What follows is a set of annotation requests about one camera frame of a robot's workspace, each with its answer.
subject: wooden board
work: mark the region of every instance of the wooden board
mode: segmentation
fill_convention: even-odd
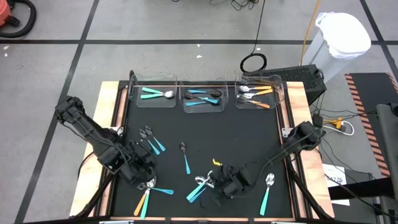
[[[101,91],[98,97],[97,108],[94,115],[94,120],[99,125],[104,127],[111,126],[111,120],[113,116],[116,95],[118,92],[119,82],[104,82],[101,86]],[[300,124],[302,121],[311,121],[311,114],[308,108],[307,97],[303,83],[301,82],[287,82],[288,93],[290,98],[290,105],[293,113],[293,119],[295,124]],[[287,111],[285,102],[282,102],[282,115],[284,117],[285,126],[289,127],[287,121]],[[86,153],[89,154],[92,151],[90,144],[87,145]],[[301,153],[305,179],[307,187],[315,200],[322,206],[322,208],[334,217],[333,207],[331,206],[331,200],[326,186],[326,179],[323,172],[322,160],[317,151],[303,151]],[[93,157],[86,162],[81,170],[81,174],[78,181],[78,185],[75,192],[75,198],[73,199],[71,215],[75,215],[86,205],[98,188],[100,181],[102,167],[97,162],[96,158]],[[299,189],[296,187],[298,204],[300,208],[300,214],[302,217],[305,216],[305,210],[303,205],[303,197]],[[137,217],[119,217],[118,219],[136,219]],[[270,221],[257,218],[255,221]]]
[[[118,86],[119,82],[103,82],[101,85],[93,119],[102,127],[111,126]],[[92,151],[91,144],[87,144],[84,158]],[[79,213],[90,201],[100,184],[101,171],[102,165],[96,156],[87,159],[80,171],[70,216]]]

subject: clear plastic bin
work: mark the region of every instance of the clear plastic bin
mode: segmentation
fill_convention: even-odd
[[[228,89],[225,79],[180,82],[180,103],[186,113],[221,112],[227,102]]]
[[[177,98],[177,77],[132,74],[129,99],[140,108],[172,108]]]
[[[285,99],[282,79],[271,77],[235,77],[236,106],[239,109],[273,109]]]

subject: yellow cable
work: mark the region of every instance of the yellow cable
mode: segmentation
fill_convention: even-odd
[[[321,0],[317,0],[317,4],[315,5],[315,9],[313,10],[313,14],[312,14],[312,17],[311,17],[310,25],[308,25],[307,32],[305,33],[304,43],[303,43],[303,50],[302,50],[302,52],[301,52],[300,66],[303,65],[305,43],[306,43],[306,41],[307,41],[308,34],[310,33],[310,30],[311,30],[311,27],[312,27],[312,23],[313,23],[313,20],[315,19],[315,14],[316,14],[317,11],[318,11],[318,6],[319,6],[319,3],[320,3],[320,2],[321,2]]]

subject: black table surface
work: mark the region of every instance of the black table surface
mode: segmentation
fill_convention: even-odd
[[[234,88],[228,91],[230,96],[234,96]],[[155,187],[175,192],[174,195],[167,195],[151,190],[147,217],[293,217],[284,162],[266,168],[257,187],[247,197],[234,198],[218,206],[210,199],[212,189],[207,189],[193,203],[186,199],[197,186],[195,177],[206,176],[209,170],[217,168],[212,163],[213,158],[239,167],[250,161],[261,161],[262,156],[280,150],[276,109],[243,110],[238,109],[234,101],[230,98],[225,110],[220,113],[190,114],[184,112],[178,99],[174,108],[138,108],[135,102],[129,102],[126,141],[139,141],[138,130],[145,125],[153,129],[154,136],[166,147],[165,152],[156,156]],[[187,144],[190,175],[185,172],[183,153],[178,146],[181,141]],[[252,179],[257,177],[262,165],[263,161],[248,166]],[[275,175],[275,183],[270,188],[266,214],[260,216],[266,191],[265,177],[269,173]],[[110,215],[133,216],[143,193],[118,179]]]

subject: wooden table frame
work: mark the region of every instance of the wooden table frame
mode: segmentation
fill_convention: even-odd
[[[287,93],[289,104],[283,101],[280,105],[282,114],[282,120],[285,128],[290,127],[290,123],[300,124],[303,121],[311,121],[310,110],[308,108],[307,97],[302,82],[287,82]],[[127,88],[125,86],[119,86],[119,82],[103,82],[101,90],[99,92],[96,110],[93,119],[102,127],[110,127],[114,124],[116,127],[122,126],[124,118],[124,108],[127,95]],[[92,152],[93,148],[91,144],[87,144],[85,150],[85,157]],[[303,175],[305,176],[305,182],[310,193],[313,195],[315,200],[322,206],[322,208],[334,217],[333,207],[331,206],[331,200],[326,185],[325,174],[323,172],[322,160],[319,153],[316,150],[302,151],[300,154],[302,161]],[[297,163],[293,161],[294,168],[297,170]],[[98,188],[101,180],[102,165],[93,156],[89,158],[85,165],[82,167],[80,172],[80,178],[78,179],[75,196],[73,199],[70,215],[76,215],[80,212],[86,203],[90,200]],[[305,208],[305,202],[300,189],[295,186],[295,191],[298,201],[298,209],[300,217],[307,217]],[[106,215],[108,209],[110,185],[106,189],[103,198],[101,200],[101,206],[96,212],[96,215]],[[314,218],[317,217],[315,212],[312,210]],[[113,220],[137,220],[139,217],[111,217]],[[147,217],[146,220],[158,220],[162,221],[165,218],[162,217]],[[208,221],[234,221],[234,222],[248,222],[248,218],[171,218],[172,221],[195,221],[195,220],[208,220]],[[269,222],[269,221],[281,221],[291,222],[294,218],[255,218],[255,222]]]

